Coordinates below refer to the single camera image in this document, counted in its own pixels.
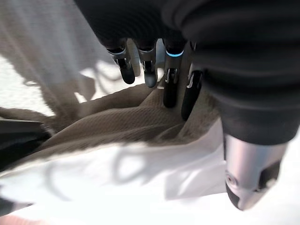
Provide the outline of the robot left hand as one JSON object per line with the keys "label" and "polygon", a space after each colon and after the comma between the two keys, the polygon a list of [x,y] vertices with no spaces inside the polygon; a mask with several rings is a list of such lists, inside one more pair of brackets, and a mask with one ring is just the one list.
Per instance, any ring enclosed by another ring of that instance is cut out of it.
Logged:
{"label": "robot left hand", "polygon": [[217,100],[225,135],[226,190],[252,208],[276,180],[300,126],[297,0],[78,0],[96,36],[184,38]]}

